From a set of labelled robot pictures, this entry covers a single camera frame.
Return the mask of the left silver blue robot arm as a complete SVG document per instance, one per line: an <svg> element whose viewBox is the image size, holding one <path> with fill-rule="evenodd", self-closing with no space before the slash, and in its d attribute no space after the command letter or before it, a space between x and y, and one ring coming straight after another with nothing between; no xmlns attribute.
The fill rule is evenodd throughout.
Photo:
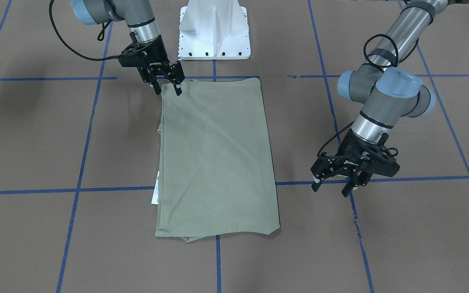
<svg viewBox="0 0 469 293"><path fill-rule="evenodd" d="M387 148L391 130L402 117L417 118L432 111L437 99L419 76L400 69L415 50L426 27L453 0L412 0L372 50L363 46L365 62L340 75L337 92L362 104L359 115L343 128L346 132L335 155L323 149L311 167L311 189L318 191L328 178L345 177L344 197L366 186L373 175L393 177L400 169L396 148Z"/></svg>

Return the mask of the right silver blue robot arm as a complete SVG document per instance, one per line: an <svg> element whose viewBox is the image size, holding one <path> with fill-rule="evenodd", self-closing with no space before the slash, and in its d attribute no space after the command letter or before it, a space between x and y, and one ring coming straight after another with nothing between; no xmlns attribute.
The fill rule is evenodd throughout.
<svg viewBox="0 0 469 293"><path fill-rule="evenodd" d="M162 89L158 77L167 79L181 95L185 79L180 61L170 62L153 8L148 0L73 0L72 9L86 25L125 21L132 43L117 57L125 68L136 68L142 80L157 95Z"/></svg>

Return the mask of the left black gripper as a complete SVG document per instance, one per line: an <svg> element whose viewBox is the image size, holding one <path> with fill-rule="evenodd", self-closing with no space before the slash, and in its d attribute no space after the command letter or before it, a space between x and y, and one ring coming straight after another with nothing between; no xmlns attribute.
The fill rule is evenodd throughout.
<svg viewBox="0 0 469 293"><path fill-rule="evenodd" d="M344 176L349 182L341 193L347 198L355 188L366 186L373 174L393 177L399 169L400 165L394 156L383 151L380 145L369 143L350 130L336 156L319 156L311 166L314 180L311 189L317 192L328 178Z"/></svg>

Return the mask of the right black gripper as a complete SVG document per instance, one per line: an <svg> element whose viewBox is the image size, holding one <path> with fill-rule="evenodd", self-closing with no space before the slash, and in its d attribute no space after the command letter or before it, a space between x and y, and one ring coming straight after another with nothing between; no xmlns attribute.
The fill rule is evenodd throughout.
<svg viewBox="0 0 469 293"><path fill-rule="evenodd" d="M175 94L182 94L181 84L185 80L184 69L180 61L169 63L162 35L151 41L133 42L119 55L119 63L125 68L136 68L143 80L160 95L162 89L158 76L164 76L175 89Z"/></svg>

